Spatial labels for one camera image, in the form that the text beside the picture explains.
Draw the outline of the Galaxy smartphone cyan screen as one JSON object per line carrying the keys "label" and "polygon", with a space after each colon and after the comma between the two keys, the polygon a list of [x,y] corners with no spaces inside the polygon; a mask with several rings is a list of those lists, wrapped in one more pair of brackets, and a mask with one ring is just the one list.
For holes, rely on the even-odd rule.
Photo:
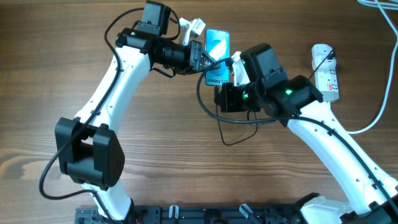
{"label": "Galaxy smartphone cyan screen", "polygon": [[[230,34],[225,30],[207,28],[205,32],[205,48],[209,55],[216,61],[229,58]],[[205,84],[208,86],[221,86],[229,82],[229,70],[225,63],[217,69],[209,70],[205,75]]]}

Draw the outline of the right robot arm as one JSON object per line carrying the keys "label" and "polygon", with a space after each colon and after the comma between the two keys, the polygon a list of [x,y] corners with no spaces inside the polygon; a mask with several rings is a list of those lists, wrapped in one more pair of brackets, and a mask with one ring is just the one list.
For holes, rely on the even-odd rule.
{"label": "right robot arm", "polygon": [[347,200],[310,194],[297,208],[306,223],[396,223],[397,181],[346,132],[322,93],[304,76],[288,78],[269,44],[236,52],[228,67],[239,80],[216,97],[223,112],[264,110],[305,142]]}

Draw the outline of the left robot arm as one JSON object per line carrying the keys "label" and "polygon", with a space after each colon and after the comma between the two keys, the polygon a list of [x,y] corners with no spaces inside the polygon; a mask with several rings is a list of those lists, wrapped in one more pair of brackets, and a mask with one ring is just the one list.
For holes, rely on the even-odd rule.
{"label": "left robot arm", "polygon": [[55,127],[54,160],[63,174],[91,194],[106,223],[136,222],[134,202],[120,179],[125,155],[118,130],[141,81],[157,65],[174,75],[190,75],[215,62],[197,41],[205,29],[201,19],[185,20],[154,1],[147,1],[142,13],[116,36],[111,65],[87,104]]}

